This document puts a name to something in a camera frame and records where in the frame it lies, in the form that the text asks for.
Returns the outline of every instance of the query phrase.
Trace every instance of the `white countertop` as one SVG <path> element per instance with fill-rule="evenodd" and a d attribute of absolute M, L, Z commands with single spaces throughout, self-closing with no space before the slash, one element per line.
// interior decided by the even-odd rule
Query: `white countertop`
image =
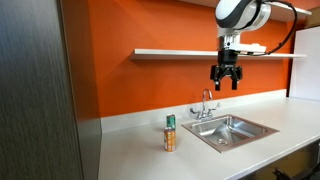
<path fill-rule="evenodd" d="M 161 123 L 104 133 L 99 180 L 238 179 L 320 139 L 320 102 L 280 98 L 215 111 L 280 132 L 219 153 L 183 128 L 177 119 L 176 151 L 163 148 Z"/>

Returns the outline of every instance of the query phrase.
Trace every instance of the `grey cabinet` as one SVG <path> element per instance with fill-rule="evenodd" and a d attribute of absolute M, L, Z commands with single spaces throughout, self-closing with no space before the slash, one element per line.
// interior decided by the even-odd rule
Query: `grey cabinet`
<path fill-rule="evenodd" d="M 98 178 L 101 125 L 80 12 L 85 2 L 0 0 L 0 179 Z"/>

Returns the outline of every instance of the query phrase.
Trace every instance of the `faucet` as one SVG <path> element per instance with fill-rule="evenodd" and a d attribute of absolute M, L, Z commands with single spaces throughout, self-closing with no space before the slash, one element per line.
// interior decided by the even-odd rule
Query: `faucet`
<path fill-rule="evenodd" d="M 212 110 L 216 110 L 220 107 L 220 103 L 217 104 L 217 106 L 215 108 L 212 109 L 208 109 L 208 111 L 206 111 L 206 94 L 209 94 L 209 99 L 212 100 L 212 93 L 209 89 L 204 89 L 203 93 L 202 93 L 202 111 L 194 111 L 193 108 L 190 108 L 191 113 L 193 114 L 197 114 L 197 119 L 198 120 L 204 120 L 204 119 L 212 119 Z"/>

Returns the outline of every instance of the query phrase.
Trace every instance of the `orange wall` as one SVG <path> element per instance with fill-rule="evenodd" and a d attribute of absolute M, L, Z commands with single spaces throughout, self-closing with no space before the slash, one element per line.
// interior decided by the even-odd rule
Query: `orange wall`
<path fill-rule="evenodd" d="M 101 117 L 199 102 L 204 88 L 214 90 L 209 76 L 216 60 L 129 59 L 134 48 L 215 51 L 214 9 L 176 0 L 88 3 Z M 269 20 L 261 29 L 244 33 L 242 42 L 272 48 L 288 30 L 286 23 Z M 291 45 L 286 44 L 279 52 L 292 52 Z M 224 78 L 221 91 L 213 91 L 214 99 L 288 86 L 288 60 L 240 60 L 238 65 L 243 66 L 244 76 L 238 90 L 231 90 L 231 80 Z"/>

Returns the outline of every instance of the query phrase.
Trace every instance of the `black cable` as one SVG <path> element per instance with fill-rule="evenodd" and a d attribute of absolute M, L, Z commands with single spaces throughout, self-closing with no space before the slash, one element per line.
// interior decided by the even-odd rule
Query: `black cable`
<path fill-rule="evenodd" d="M 262 53 L 262 54 L 241 54 L 241 53 L 237 53 L 239 55 L 247 55 L 247 56 L 270 55 L 271 53 L 274 53 L 274 52 L 278 51 L 280 48 L 282 48 L 283 45 L 289 40 L 289 38 L 291 37 L 291 35 L 294 32 L 294 28 L 295 28 L 295 26 L 296 26 L 296 24 L 298 22 L 298 13 L 296 11 L 296 8 L 294 8 L 294 6 L 291 3 L 286 2 L 286 1 L 281 1 L 281 0 L 263 0 L 263 2 L 278 2 L 278 3 L 284 4 L 284 5 L 287 5 L 288 7 L 290 7 L 292 9 L 293 13 L 294 13 L 294 22 L 292 24 L 292 27 L 291 27 L 289 33 L 287 34 L 286 38 L 281 43 L 279 43 L 279 45 L 276 48 L 272 49 L 271 51 L 265 52 L 265 53 Z"/>

